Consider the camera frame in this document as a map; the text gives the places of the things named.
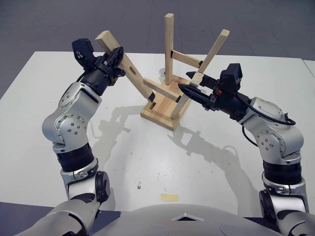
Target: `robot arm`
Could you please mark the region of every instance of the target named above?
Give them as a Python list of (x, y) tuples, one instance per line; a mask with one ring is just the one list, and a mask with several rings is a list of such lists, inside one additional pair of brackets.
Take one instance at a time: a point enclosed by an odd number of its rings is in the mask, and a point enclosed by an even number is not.
[(113, 86), (125, 72), (118, 68), (124, 50), (116, 48), (110, 55), (94, 57), (88, 39), (72, 43), (74, 56), (84, 73), (62, 95), (58, 107), (42, 126), (45, 137), (53, 142), (53, 150), (62, 167), (68, 201), (55, 207), (21, 236), (86, 236), (110, 195), (108, 175), (97, 171), (87, 137), (87, 125), (101, 103), (107, 86)]
[[(200, 85), (213, 90), (209, 96), (191, 85), (180, 84), (179, 87), (206, 110), (229, 114), (242, 125), (245, 137), (259, 148), (266, 188), (259, 193), (264, 218), (276, 223), (284, 235), (314, 232), (315, 216), (307, 213), (305, 180), (301, 176), (302, 133), (277, 105), (257, 97), (249, 99), (239, 93), (242, 76), (238, 63), (230, 64), (218, 80), (204, 75)], [(246, 136), (244, 128), (251, 132), (255, 141)]]

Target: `white table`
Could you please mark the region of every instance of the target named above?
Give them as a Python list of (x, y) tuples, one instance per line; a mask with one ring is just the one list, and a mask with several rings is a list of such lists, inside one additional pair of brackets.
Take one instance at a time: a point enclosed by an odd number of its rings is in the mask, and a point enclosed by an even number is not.
[[(144, 77), (159, 81), (164, 55), (129, 56)], [(205, 73), (218, 78), (236, 62), (244, 75), (240, 92), (277, 103), (302, 131), (303, 176), (315, 213), (314, 77), (301, 59), (242, 56), (215, 56)], [(174, 74), (183, 77), (194, 70), (180, 62), (173, 67)], [(41, 124), (82, 71), (73, 53), (36, 52), (2, 97), (0, 201), (52, 207), (66, 201), (61, 167)], [(102, 99), (88, 126), (94, 155), (109, 174), (113, 192), (101, 209), (130, 211), (164, 204), (160, 194), (172, 193), (179, 195), (179, 203), (261, 216), (262, 159), (228, 115), (191, 102), (171, 132), (140, 117), (146, 100), (127, 78), (109, 87)]]
[(305, 65), (308, 67), (308, 69), (311, 71), (313, 76), (315, 77), (315, 60), (303, 60)]

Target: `cable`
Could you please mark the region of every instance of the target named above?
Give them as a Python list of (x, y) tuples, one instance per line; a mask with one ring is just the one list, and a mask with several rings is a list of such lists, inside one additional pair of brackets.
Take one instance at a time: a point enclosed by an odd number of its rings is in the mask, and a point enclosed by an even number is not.
[(80, 82), (80, 80), (86, 75), (86, 72), (84, 71), (82, 75), (77, 79), (77, 82)]
[(260, 115), (261, 117), (264, 117), (265, 119), (268, 119), (272, 122), (275, 122), (275, 123), (279, 123), (279, 124), (285, 124), (285, 125), (295, 125), (296, 122), (289, 119), (287, 117), (287, 115), (285, 114), (285, 118), (287, 121), (282, 121), (282, 120), (278, 120), (278, 119), (274, 119), (272, 117), (269, 117), (267, 115), (265, 115), (264, 113), (258, 111), (256, 108), (254, 108), (252, 105), (248, 104), (247, 102), (245, 102), (244, 100), (242, 100), (238, 95), (237, 93), (235, 94), (235, 97), (237, 98), (237, 100), (239, 100), (241, 103), (243, 103), (245, 106), (247, 106), (248, 108), (250, 108), (252, 111), (256, 112), (258, 115)]
[(246, 135), (244, 126), (242, 126), (242, 133), (243, 133), (244, 137), (245, 137), (251, 144), (255, 145), (256, 147), (258, 146), (257, 143), (255, 143), (253, 140), (251, 140), (251, 139)]

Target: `wooden rung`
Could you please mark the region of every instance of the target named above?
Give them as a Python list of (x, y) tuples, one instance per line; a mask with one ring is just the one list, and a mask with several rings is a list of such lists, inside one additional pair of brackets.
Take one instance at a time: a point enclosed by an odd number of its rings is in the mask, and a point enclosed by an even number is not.
[[(107, 54), (110, 54), (112, 50), (120, 47), (119, 43), (116, 41), (114, 36), (110, 31), (102, 32), (97, 38), (96, 41), (104, 49)], [(132, 84), (138, 89), (138, 91), (146, 98), (149, 102), (152, 102), (154, 99), (153, 91), (143, 84), (143, 77), (133, 65), (129, 57), (124, 53), (124, 57), (119, 67), (126, 72), (127, 78), (132, 82)]]
[(168, 13), (164, 17), (165, 27), (165, 83), (169, 85), (173, 79), (173, 59), (171, 50), (174, 47), (174, 14)]
[(224, 41), (226, 40), (229, 34), (230, 34), (230, 31), (226, 29), (222, 29), (220, 35), (216, 39), (214, 45), (212, 46), (205, 60), (201, 64), (200, 68), (198, 69), (198, 72), (201, 72), (201, 73), (205, 72), (207, 66), (209, 65), (213, 57), (217, 54), (218, 50), (220, 49), (220, 47), (222, 46), (222, 44), (224, 43)]
[(168, 97), (169, 99), (175, 101), (175, 102), (178, 102), (179, 99), (181, 98), (180, 95), (178, 95), (177, 93), (174, 93), (172, 92), (171, 90), (168, 90), (166, 88), (163, 88), (162, 85), (152, 81), (152, 80), (149, 80), (147, 78), (143, 78), (143, 83), (148, 86), (149, 88), (152, 88), (154, 91), (162, 94), (163, 96), (165, 97)]
[(186, 54), (183, 54), (183, 53), (180, 53), (180, 52), (177, 52), (175, 50), (172, 50), (172, 58), (175, 59), (175, 60), (179, 60), (185, 64), (188, 64), (188, 65), (191, 65), (193, 67), (196, 67), (196, 68), (199, 68), (202, 61), (201, 60), (198, 60), (196, 58), (193, 58), (191, 56), (188, 56)]
[(199, 84), (201, 83), (201, 81), (202, 81), (202, 78), (203, 78), (203, 74), (202, 73), (200, 73), (200, 72), (196, 72), (194, 75), (193, 75), (193, 77), (192, 77), (192, 79), (191, 79), (191, 81), (190, 81), (190, 85), (193, 85), (193, 86), (195, 86), (195, 87), (198, 87), (199, 86)]

